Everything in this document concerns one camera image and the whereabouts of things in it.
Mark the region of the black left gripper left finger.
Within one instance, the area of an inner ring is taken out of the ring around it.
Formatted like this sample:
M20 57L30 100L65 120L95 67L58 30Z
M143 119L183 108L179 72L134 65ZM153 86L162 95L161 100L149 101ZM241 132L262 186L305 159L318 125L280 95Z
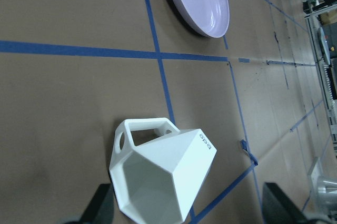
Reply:
M112 184L100 184L79 223L113 223L114 200Z

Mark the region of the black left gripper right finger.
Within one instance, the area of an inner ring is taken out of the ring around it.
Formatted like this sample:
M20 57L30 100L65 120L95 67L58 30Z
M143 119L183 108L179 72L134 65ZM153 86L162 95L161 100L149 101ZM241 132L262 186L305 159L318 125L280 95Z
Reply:
M263 184L262 213L266 223L311 223L274 182Z

